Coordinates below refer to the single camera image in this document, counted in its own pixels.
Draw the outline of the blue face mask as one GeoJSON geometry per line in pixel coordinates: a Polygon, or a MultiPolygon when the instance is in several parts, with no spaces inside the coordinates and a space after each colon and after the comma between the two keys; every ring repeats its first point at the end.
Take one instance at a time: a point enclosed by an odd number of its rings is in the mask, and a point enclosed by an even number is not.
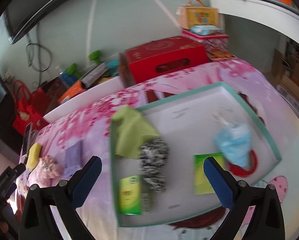
{"type": "Polygon", "coordinates": [[[239,167],[249,166],[252,135],[247,123],[223,120],[223,128],[213,142],[228,162],[239,167]]]}

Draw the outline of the green tissue pack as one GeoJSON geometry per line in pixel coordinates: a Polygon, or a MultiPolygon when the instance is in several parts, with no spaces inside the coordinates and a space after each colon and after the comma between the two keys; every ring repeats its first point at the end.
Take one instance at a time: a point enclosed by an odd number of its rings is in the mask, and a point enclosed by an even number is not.
{"type": "Polygon", "coordinates": [[[221,152],[195,155],[193,158],[194,194],[202,195],[214,193],[204,172],[204,162],[208,157],[213,157],[222,168],[226,166],[225,158],[221,152]]]}
{"type": "Polygon", "coordinates": [[[150,212],[150,194],[141,175],[120,179],[118,207],[121,214],[140,216],[150,212]]]}

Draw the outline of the leopard print fabric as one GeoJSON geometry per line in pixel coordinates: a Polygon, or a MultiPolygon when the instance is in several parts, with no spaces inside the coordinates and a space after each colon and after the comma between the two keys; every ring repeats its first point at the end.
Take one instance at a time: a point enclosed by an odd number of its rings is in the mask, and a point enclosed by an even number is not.
{"type": "Polygon", "coordinates": [[[161,169],[167,164],[168,156],[169,146],[161,137],[155,137],[141,146],[140,173],[148,187],[156,193],[166,190],[166,177],[162,175],[161,169]]]}

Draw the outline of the green microfiber cloth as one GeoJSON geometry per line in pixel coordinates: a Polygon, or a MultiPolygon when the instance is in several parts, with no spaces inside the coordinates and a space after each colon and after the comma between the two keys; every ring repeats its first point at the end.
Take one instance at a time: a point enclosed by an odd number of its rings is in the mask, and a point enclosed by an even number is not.
{"type": "Polygon", "coordinates": [[[138,110],[124,105],[111,118],[116,126],[115,154],[124,158],[138,159],[141,146],[160,134],[138,110]]]}

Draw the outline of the yellow sponge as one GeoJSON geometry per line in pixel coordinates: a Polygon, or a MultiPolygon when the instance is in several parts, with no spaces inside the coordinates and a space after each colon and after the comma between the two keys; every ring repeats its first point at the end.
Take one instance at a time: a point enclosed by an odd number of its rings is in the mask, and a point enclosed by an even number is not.
{"type": "Polygon", "coordinates": [[[42,149],[42,145],[38,142],[34,143],[28,153],[28,159],[26,162],[26,167],[28,169],[34,169],[38,163],[39,163],[39,158],[40,158],[40,152],[42,149]]]}

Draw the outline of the pink white scrunchie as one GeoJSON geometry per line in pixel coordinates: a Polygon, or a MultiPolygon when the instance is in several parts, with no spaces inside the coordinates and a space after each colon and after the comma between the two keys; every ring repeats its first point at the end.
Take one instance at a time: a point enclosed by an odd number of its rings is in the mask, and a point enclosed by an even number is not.
{"type": "Polygon", "coordinates": [[[63,175],[64,168],[57,163],[56,159],[46,155],[39,159],[36,172],[40,187],[49,187],[53,179],[63,175]]]}

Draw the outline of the cartoon print bedsheet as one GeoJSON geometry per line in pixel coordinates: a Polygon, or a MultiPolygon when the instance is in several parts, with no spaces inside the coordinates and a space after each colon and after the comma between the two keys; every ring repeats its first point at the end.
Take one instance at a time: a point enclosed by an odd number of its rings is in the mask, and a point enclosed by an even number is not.
{"type": "Polygon", "coordinates": [[[209,239],[220,226],[211,214],[177,226],[146,228],[117,226],[110,185],[109,124],[123,105],[148,102],[223,81],[243,96],[264,120],[282,155],[282,161],[260,182],[274,184],[281,200],[287,239],[299,235],[299,119],[265,76],[244,60],[234,58],[201,64],[155,77],[86,105],[54,122],[37,135],[42,155],[62,161],[64,150],[78,140],[82,159],[93,155],[103,161],[103,170],[84,205],[78,209],[82,221],[96,239],[209,239]]]}

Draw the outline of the teal rimmed white tray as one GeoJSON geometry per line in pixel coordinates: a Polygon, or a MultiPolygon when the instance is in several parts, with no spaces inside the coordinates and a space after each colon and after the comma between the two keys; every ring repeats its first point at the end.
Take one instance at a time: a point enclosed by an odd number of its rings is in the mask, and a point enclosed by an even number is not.
{"type": "Polygon", "coordinates": [[[221,130],[219,114],[228,121],[249,124],[252,149],[258,165],[247,177],[251,185],[260,181],[282,157],[263,122],[226,83],[218,82],[139,107],[168,144],[170,153],[162,173],[166,191],[151,193],[150,211],[145,215],[117,213],[121,227],[133,228],[170,224],[196,217],[220,206],[214,193],[195,194],[194,156],[216,152],[214,136],[221,130]]]}

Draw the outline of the orange cardboard box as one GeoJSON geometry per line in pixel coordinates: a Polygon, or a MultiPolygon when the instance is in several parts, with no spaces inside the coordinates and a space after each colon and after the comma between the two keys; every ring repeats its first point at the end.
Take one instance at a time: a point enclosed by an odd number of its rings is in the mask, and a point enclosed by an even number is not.
{"type": "Polygon", "coordinates": [[[84,92],[85,89],[82,87],[81,81],[78,80],[58,99],[58,103],[61,105],[84,92]]]}

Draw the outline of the white foam board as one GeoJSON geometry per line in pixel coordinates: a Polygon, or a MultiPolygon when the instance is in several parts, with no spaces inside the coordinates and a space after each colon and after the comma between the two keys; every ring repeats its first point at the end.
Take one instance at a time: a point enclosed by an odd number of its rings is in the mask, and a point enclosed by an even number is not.
{"type": "Polygon", "coordinates": [[[86,105],[101,100],[113,93],[119,92],[124,89],[121,79],[117,76],[108,81],[105,81],[89,90],[75,96],[69,101],[59,105],[49,113],[44,115],[44,119],[51,123],[54,122],[86,105]]]}

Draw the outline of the teal plastic container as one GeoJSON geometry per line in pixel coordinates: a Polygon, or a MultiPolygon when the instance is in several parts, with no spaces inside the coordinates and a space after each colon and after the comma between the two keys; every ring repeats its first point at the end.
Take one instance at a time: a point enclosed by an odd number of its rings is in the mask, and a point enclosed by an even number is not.
{"type": "Polygon", "coordinates": [[[119,75],[119,73],[118,73],[119,64],[120,64],[119,59],[111,60],[106,63],[106,66],[107,66],[109,73],[112,77],[116,77],[119,75]]]}

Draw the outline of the patterned red white box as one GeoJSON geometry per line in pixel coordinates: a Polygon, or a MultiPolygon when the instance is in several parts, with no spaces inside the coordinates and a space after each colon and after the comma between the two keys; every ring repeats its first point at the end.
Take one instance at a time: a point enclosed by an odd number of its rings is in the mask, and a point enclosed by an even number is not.
{"type": "Polygon", "coordinates": [[[182,29],[181,33],[183,36],[201,43],[209,58],[220,58],[228,53],[229,35],[227,34],[212,34],[203,36],[192,33],[186,29],[182,29]]]}

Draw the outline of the red gift box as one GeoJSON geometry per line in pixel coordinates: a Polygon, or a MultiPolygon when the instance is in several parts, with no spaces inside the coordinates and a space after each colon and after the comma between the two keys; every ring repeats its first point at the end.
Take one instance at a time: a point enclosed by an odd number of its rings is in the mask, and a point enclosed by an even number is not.
{"type": "Polygon", "coordinates": [[[119,54],[118,72],[124,87],[160,75],[207,63],[205,47],[183,36],[151,41],[119,54]]]}

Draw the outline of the blue wipes pack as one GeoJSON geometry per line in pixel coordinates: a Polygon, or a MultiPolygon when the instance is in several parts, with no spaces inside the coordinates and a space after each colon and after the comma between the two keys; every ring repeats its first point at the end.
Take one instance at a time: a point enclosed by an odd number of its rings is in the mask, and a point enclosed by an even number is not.
{"type": "Polygon", "coordinates": [[[209,36],[214,34],[223,34],[225,30],[214,25],[195,25],[190,29],[191,33],[201,36],[209,36]]]}

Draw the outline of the white curved desk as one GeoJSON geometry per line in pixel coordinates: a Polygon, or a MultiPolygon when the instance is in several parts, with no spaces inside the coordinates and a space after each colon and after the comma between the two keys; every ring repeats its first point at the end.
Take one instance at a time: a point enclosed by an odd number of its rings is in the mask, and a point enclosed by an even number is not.
{"type": "Polygon", "coordinates": [[[221,14],[251,20],[274,29],[299,44],[299,15],[262,0],[210,0],[221,14]]]}

